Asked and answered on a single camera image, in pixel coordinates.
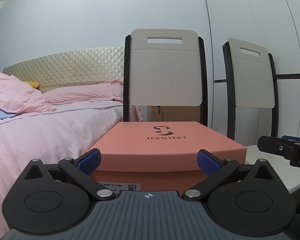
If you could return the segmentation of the beige quilted headboard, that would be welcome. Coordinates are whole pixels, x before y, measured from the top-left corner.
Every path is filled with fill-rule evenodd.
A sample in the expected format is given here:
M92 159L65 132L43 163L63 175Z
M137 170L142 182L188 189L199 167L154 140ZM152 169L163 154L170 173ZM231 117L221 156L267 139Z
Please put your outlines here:
M2 72L21 81L37 82L38 89L46 93L123 78L124 53L122 46L73 50L19 62Z

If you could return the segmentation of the near beige folding chair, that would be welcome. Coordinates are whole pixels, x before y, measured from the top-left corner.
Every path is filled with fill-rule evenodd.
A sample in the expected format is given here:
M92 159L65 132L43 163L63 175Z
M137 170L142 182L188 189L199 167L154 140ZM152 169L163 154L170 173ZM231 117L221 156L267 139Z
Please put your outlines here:
M123 120L130 106L199 107L208 125L204 40L195 31L135 29L125 38Z

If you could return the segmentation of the bed with pink sheet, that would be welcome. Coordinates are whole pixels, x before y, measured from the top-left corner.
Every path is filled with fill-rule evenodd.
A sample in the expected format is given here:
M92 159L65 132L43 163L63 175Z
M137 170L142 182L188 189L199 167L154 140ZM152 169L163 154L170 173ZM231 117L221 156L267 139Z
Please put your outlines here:
M8 231L2 202L29 161L54 164L77 158L122 119L122 103L100 101L59 105L53 112L0 120L0 238Z

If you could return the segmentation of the pink cardboard box base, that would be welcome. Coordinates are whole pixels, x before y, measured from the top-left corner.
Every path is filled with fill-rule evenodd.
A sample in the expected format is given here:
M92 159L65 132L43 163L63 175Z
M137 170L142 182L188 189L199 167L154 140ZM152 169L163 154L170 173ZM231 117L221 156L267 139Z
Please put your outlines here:
M115 194L121 191L178 191L180 194L207 178L201 171L107 172L94 171L91 177Z

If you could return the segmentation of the yellow plush on bed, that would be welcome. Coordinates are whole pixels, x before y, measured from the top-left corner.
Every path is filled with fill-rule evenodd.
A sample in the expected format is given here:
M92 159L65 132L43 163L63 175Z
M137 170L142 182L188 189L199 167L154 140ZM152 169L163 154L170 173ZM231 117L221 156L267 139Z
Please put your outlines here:
M25 81L25 83L29 84L34 89L38 89L40 86L40 84L37 81Z

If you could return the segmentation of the pink crumpled duvet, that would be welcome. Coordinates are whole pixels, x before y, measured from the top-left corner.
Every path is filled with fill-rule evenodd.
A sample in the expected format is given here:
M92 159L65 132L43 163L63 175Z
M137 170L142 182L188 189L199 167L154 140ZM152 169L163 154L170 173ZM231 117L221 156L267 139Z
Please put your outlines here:
M10 114L55 111L41 91L15 76L0 73L0 110Z

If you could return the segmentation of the pink pillow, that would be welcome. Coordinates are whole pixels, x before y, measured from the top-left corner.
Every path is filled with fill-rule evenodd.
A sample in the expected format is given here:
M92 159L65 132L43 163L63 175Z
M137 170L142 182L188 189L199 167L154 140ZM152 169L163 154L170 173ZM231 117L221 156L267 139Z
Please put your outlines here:
M45 102L52 105L98 101L123 103L123 80L116 79L95 85L56 88L44 93L43 97Z

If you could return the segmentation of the wooden nightstand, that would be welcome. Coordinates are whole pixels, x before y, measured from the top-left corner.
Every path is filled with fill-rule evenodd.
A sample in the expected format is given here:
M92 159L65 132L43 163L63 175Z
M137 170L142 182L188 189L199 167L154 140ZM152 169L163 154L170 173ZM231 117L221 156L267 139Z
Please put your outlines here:
M149 106L149 121L197 121L200 122L199 106Z

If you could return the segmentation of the pink box lid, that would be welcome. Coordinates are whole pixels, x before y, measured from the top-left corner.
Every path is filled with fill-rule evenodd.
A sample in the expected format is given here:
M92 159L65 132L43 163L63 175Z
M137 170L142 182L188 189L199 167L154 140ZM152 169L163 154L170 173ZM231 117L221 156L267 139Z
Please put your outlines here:
M196 171L197 153L244 163L247 148L198 122L119 122L94 145L100 171Z

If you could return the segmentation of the beige folding chair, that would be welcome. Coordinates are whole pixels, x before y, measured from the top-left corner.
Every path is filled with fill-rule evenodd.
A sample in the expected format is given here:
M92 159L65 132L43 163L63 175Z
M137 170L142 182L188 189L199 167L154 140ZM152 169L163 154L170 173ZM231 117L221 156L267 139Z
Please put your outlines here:
M229 38L222 46L228 100L227 136L242 145L263 135L276 137L279 122L277 80L267 48Z
M204 40L195 31L135 29L125 38L123 120L130 106L199 107L208 125Z

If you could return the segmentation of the far beige folding chair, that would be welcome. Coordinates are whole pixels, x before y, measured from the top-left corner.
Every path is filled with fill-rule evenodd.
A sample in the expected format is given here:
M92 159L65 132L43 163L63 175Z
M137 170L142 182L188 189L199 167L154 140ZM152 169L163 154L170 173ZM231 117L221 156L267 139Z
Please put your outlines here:
M277 80L267 48L229 38L222 46L228 100L227 136L242 145L263 135L276 137L279 122Z

